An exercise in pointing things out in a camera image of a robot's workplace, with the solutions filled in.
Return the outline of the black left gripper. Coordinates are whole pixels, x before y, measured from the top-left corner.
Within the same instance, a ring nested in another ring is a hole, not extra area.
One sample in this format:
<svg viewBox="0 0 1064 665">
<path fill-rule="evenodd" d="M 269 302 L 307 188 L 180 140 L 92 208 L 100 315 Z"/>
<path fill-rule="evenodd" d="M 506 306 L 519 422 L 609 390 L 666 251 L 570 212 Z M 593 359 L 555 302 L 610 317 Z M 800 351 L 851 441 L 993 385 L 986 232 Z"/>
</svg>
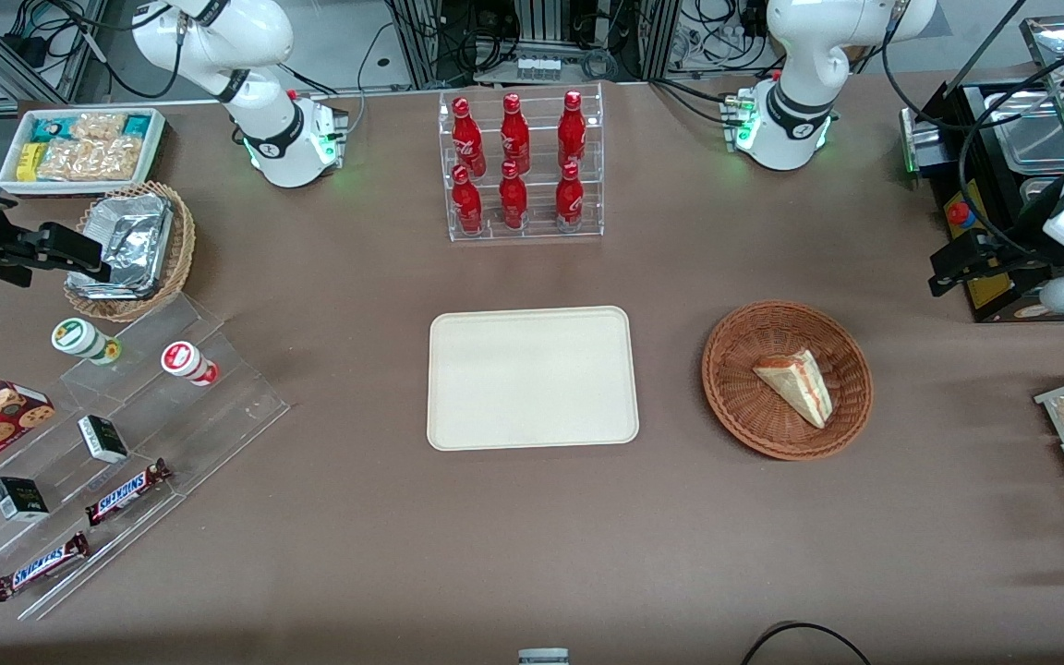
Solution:
<svg viewBox="0 0 1064 665">
<path fill-rule="evenodd" d="M 1010 239 L 1021 246 L 1016 252 L 985 230 L 966 230 L 933 254 L 934 276 L 928 279 L 933 297 L 941 297 L 961 284 L 1010 271 L 1043 270 L 1064 276 L 1064 246 L 1044 232 L 1055 211 L 1064 178 L 1055 178 L 1023 205 Z"/>
</svg>

